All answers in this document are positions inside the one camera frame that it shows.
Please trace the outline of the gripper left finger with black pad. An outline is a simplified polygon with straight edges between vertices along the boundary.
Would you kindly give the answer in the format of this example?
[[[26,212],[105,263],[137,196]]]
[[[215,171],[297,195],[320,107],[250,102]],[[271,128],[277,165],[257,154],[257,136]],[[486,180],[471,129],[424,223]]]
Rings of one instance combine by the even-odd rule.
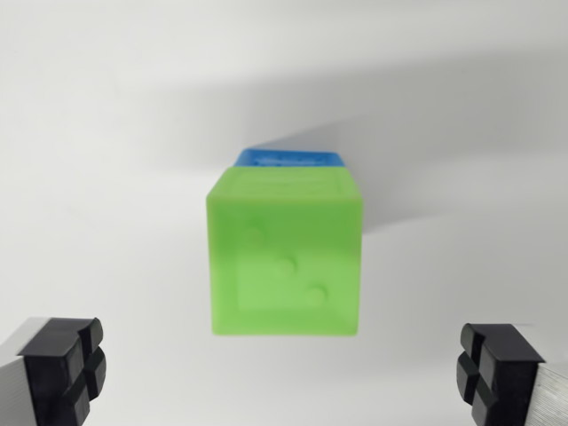
[[[1,343],[1,423],[82,425],[106,380],[99,319],[29,318]]]

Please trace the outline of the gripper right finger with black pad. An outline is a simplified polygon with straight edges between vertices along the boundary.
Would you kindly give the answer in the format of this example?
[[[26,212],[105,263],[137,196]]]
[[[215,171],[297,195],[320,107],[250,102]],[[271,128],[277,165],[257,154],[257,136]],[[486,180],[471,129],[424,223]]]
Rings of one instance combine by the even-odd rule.
[[[512,324],[467,323],[456,383],[477,425],[565,425],[567,350],[537,351]]]

